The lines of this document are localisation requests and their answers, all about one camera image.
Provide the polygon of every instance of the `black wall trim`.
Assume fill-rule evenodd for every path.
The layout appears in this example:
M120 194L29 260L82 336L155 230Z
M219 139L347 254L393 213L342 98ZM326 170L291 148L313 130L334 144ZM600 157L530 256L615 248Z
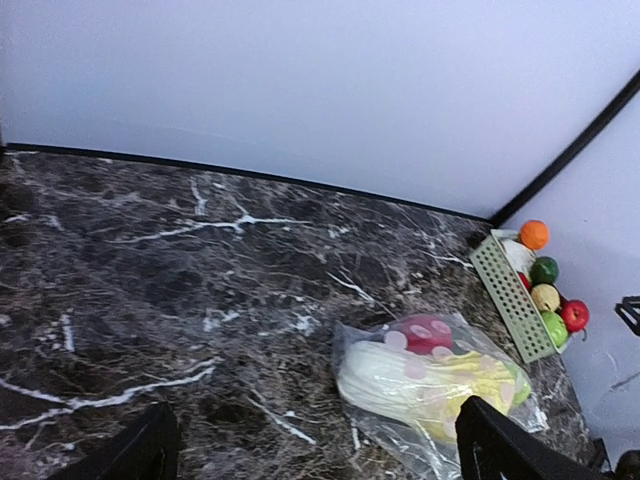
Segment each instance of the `black wall trim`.
M218 167L215 165L206 165L203 163L187 162L182 160L171 160L167 158L147 157L144 155L130 155L128 153L117 152L103 152L99 150L85 150L82 148L67 148L67 147L52 147L47 145L30 145L26 143L8 143L6 146L7 151L23 151L23 152L42 152L52 153L56 155L77 155L80 157L99 157L110 158L113 160L123 160L125 162L137 162L147 163L152 165L167 165L170 167L178 168L192 168L196 170L205 170L209 172L225 173L227 175L238 175L243 177L261 178L264 180L273 180L276 182L285 182L294 185L300 185L308 188L318 188L323 190L329 190L332 192L346 193L349 195L357 195L360 197L372 198L375 200L383 200L385 202L393 202L401 205L408 205L410 207L423 208L432 212L444 213L447 215L454 215L456 217L467 218L469 220L475 220L479 222L487 223L486 218L477 217L468 213L455 212L453 210L447 210L446 208L433 207L430 205L424 205L422 203L412 202L409 200L400 200L393 197L387 197L385 195L378 195L375 193L361 192L359 190L353 190L350 188L336 187L333 185L326 185L324 183L310 182L307 180L298 180L295 178L283 177L280 175L271 175L267 173L250 172L248 170L240 170L237 168Z
M533 181L527 185L524 190L518 193L513 199L502 207L489 220L495 227L499 227L509 220L518 210L520 210L529 200L531 200L540 190L542 190L553 178L558 175L571 161L605 127L620 113L620 111L629 103L636 93L640 90L640 70L636 72L629 83L627 83L620 93L607 105L602 112L578 135L578 137L558 155L558 157L538 175Z

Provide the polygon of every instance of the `green fruit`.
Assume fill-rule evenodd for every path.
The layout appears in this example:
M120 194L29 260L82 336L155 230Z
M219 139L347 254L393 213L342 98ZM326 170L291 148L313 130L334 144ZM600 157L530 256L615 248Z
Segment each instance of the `green fruit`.
M504 366L507 367L509 373L513 376L513 379L516 381L516 387L520 387L519 390L516 391L516 395L513 397L513 406L517 407L521 403L529 398L531 395L531 384L529 383L529 379L527 375L522 371L522 369L511 362L503 362Z
M561 347L567 343L569 332L560 315L553 312L542 312L542 319L556 347Z
M531 298L541 312L553 312L560 306L560 294L551 285L536 285L531 290Z
M529 270L532 285L553 283L558 278L558 264L551 257L539 257Z

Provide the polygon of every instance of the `transparent bag of produce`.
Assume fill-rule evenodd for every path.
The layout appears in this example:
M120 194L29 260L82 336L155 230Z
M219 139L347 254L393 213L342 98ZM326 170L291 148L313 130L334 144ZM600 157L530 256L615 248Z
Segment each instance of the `transparent bag of produce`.
M333 368L347 416L424 478L460 478L455 421L471 395L528 432L548 428L525 372L458 313L338 323Z

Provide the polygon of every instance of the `perforated basket side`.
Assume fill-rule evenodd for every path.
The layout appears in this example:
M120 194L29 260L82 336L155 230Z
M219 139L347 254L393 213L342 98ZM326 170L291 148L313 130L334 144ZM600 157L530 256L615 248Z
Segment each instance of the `perforated basket side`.
M556 353L544 323L498 240L488 236L471 254L471 263L498 308L526 363Z

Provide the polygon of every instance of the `beige fruit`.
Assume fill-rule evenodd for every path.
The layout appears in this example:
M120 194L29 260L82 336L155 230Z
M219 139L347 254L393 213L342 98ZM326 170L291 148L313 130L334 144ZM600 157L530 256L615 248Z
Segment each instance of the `beige fruit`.
M541 312L554 312L560 306L560 294L553 286L545 283L533 287L531 298Z

